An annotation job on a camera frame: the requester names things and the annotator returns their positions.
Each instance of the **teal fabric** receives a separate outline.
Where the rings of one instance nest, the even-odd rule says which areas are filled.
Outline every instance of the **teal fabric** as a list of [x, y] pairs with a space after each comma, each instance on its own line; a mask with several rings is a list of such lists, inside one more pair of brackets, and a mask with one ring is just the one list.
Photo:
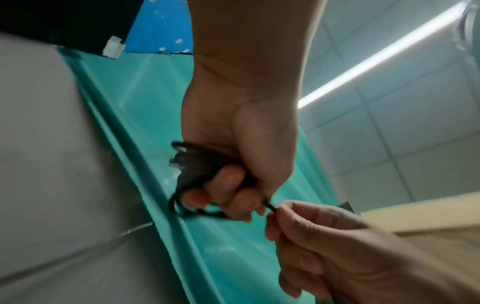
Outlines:
[[[193, 72], [190, 56], [122, 54], [119, 60], [61, 49], [85, 103], [137, 186], [191, 303], [314, 303], [284, 294], [278, 285], [275, 244], [265, 218], [251, 224], [168, 212], [179, 172], [168, 166], [181, 140], [182, 98]], [[273, 198], [338, 205], [303, 132], [295, 171]]]

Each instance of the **light fixture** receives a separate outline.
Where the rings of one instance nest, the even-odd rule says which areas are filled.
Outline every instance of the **light fixture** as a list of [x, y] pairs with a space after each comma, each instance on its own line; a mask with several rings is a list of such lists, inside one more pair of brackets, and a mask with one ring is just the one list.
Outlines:
[[320, 97], [325, 96], [326, 94], [339, 88], [340, 86], [346, 84], [347, 82], [353, 80], [361, 74], [373, 69], [377, 65], [408, 49], [417, 42], [420, 42], [428, 36], [434, 34], [435, 32], [438, 32], [441, 29], [451, 25], [460, 17], [462, 17], [462, 14], [464, 13], [466, 7], [467, 3], [461, 2], [452, 7], [451, 9], [447, 10], [446, 12], [438, 15], [437, 17], [425, 23], [410, 34], [404, 36], [400, 40], [394, 42], [385, 49], [381, 50], [380, 52], [376, 53], [375, 55], [371, 56], [370, 58], [366, 59], [365, 61], [361, 62], [360, 64], [346, 71], [345, 73], [341, 74], [337, 78], [333, 79], [329, 83], [303, 97], [298, 102], [298, 108], [301, 109], [304, 106], [318, 100]]

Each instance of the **gray wall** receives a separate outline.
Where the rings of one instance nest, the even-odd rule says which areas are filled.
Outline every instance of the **gray wall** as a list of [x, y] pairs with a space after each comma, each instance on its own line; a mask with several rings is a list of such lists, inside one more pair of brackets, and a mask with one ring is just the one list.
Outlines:
[[[52, 46], [0, 33], [0, 277], [149, 221]], [[187, 303], [152, 227], [8, 286], [0, 303]]]
[[[330, 1], [302, 94], [458, 2]], [[300, 124], [340, 200], [358, 211], [477, 191], [479, 84], [450, 27], [303, 108]]]

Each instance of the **blue object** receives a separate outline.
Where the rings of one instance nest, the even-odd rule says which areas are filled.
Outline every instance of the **blue object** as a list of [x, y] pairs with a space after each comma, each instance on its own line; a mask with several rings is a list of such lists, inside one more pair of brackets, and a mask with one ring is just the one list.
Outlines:
[[[251, 224], [192, 218], [168, 211], [179, 171], [169, 167], [173, 140], [181, 140], [181, 105], [193, 73], [191, 56], [123, 54], [109, 60], [63, 50], [86, 105], [138, 188], [191, 303], [308, 303], [279, 287], [275, 244], [264, 235], [265, 218]], [[295, 170], [275, 194], [285, 199], [338, 205], [303, 132]]]
[[127, 53], [192, 54], [192, 22], [184, 0], [144, 0], [125, 42]]

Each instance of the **fingernail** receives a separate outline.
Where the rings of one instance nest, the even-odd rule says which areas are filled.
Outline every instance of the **fingernail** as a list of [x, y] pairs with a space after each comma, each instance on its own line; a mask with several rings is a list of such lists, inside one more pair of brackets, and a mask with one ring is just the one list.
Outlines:
[[320, 260], [313, 255], [304, 255], [300, 258], [300, 267], [314, 274], [323, 274], [324, 267]]

